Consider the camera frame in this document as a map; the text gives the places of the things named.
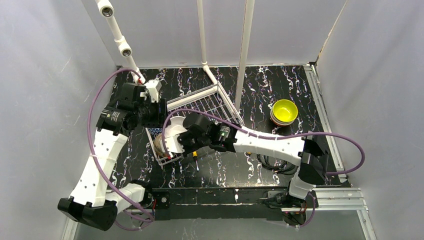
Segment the white bowl brown rim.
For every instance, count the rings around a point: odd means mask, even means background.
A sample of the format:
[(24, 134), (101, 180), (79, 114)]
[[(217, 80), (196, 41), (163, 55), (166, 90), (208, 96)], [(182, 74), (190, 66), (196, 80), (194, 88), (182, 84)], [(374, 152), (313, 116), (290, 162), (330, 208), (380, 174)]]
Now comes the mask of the white bowl brown rim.
[(154, 141), (153, 141), (153, 148), (154, 152), (156, 153), (157, 157), (160, 158), (167, 158), (168, 154), (166, 154), (163, 143), (162, 143), (162, 134), (158, 134)]

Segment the yellow green bowl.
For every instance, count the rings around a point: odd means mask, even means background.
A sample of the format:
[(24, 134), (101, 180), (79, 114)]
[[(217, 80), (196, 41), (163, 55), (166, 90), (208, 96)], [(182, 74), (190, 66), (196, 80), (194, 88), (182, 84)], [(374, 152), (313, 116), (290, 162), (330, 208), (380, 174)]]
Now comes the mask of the yellow green bowl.
[(299, 110), (291, 100), (280, 99), (273, 104), (271, 113), (278, 121), (289, 123), (297, 118)]

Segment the red patterned blue bowl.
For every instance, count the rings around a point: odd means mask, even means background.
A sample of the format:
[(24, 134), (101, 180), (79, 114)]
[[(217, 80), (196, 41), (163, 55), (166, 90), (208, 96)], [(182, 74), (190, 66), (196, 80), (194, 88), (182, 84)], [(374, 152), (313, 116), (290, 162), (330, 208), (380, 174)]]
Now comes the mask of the red patterned blue bowl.
[(153, 138), (156, 138), (162, 133), (162, 128), (149, 128), (148, 131)]

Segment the grey white bowl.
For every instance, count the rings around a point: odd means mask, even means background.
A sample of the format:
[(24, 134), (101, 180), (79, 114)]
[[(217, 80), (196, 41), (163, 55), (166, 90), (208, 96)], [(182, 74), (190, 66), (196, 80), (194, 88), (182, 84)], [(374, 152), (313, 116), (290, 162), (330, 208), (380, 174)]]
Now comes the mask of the grey white bowl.
[(179, 135), (187, 131), (187, 129), (183, 126), (183, 122), (185, 120), (184, 116), (173, 116), (169, 119), (170, 124), (167, 125), (164, 131), (164, 137), (169, 138), (172, 136)]

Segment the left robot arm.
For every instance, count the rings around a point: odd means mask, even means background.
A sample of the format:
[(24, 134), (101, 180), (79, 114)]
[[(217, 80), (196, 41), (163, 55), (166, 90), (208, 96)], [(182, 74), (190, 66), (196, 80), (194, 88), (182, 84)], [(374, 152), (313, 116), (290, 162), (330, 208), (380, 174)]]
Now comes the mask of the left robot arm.
[(94, 140), (83, 173), (70, 193), (61, 198), (57, 208), (73, 221), (107, 231), (117, 214), (132, 203), (155, 203), (148, 183), (133, 180), (120, 189), (120, 193), (107, 193), (107, 179), (117, 162), (121, 149), (130, 133), (138, 126), (161, 128), (167, 117), (167, 102), (159, 97), (161, 82), (149, 80), (146, 84), (125, 83), (117, 98), (100, 114)]

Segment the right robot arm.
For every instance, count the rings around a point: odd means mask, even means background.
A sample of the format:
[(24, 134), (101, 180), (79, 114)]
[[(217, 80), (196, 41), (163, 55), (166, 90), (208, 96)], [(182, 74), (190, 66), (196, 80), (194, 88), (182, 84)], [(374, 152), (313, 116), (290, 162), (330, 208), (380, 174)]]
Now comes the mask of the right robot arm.
[(173, 139), (176, 152), (185, 156), (209, 147), (218, 152), (252, 152), (286, 161), (297, 168), (289, 182), (288, 193), (298, 199), (305, 199), (309, 191), (326, 183), (329, 150), (322, 135), (288, 138), (232, 122), (214, 123), (198, 113), (184, 117), (181, 126), (184, 130)]

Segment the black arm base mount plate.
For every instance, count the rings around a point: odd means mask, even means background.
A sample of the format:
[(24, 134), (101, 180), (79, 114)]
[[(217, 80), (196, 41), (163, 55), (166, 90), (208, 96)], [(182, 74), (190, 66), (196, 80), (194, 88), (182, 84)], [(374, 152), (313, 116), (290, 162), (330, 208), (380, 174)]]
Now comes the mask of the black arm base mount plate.
[(157, 221), (183, 219), (263, 219), (306, 221), (306, 212), (319, 207), (317, 194), (306, 199), (288, 194), (286, 187), (154, 188), (144, 201), (154, 207)]

